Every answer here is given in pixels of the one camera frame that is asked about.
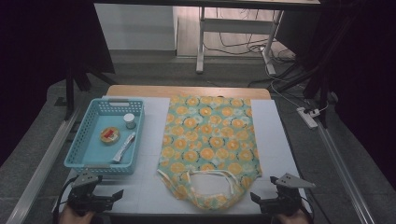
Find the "small white container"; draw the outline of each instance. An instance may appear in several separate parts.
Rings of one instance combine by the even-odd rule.
[[[136,122],[134,122],[134,114],[124,115],[124,121],[127,129],[134,129],[134,127],[136,127]]]

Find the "wooden floor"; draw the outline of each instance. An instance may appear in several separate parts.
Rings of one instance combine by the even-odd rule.
[[[195,57],[197,55],[200,11],[201,10],[198,7],[177,7],[177,56]],[[271,21],[273,19],[273,14],[273,10],[215,7],[207,7],[205,9],[206,18]],[[262,55],[259,52],[249,52],[248,47],[265,44],[266,38],[268,38],[268,35],[205,33],[204,44],[207,48],[230,52],[225,53],[218,50],[205,49],[205,56],[237,56],[259,58]],[[278,42],[275,42],[272,46],[272,50],[275,54],[280,52],[282,49],[285,49],[285,47]],[[282,56],[290,57],[292,56],[292,52],[282,51]]]

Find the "blue plastic basket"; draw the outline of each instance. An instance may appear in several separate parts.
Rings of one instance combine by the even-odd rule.
[[[126,128],[123,116],[134,114],[136,127]],[[140,135],[145,118],[142,100],[93,99],[84,115],[77,135],[67,153],[64,165],[81,173],[85,169],[97,175],[131,175],[136,164]],[[100,140],[100,132],[106,127],[117,127],[120,139],[108,146]],[[120,162],[112,159],[129,134],[136,132],[131,146]]]

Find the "human hand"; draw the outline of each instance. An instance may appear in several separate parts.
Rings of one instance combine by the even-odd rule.
[[[89,224],[94,215],[95,213],[90,211],[81,217],[70,206],[65,205],[59,218],[59,224]]]
[[[290,217],[280,214],[280,215],[277,215],[276,218],[282,224],[308,224],[309,223],[308,218],[306,217],[304,212],[301,210],[298,210],[296,213],[294,213]]]

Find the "white wall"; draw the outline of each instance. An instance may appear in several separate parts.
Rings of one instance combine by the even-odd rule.
[[[95,4],[109,49],[175,50],[173,7]]]

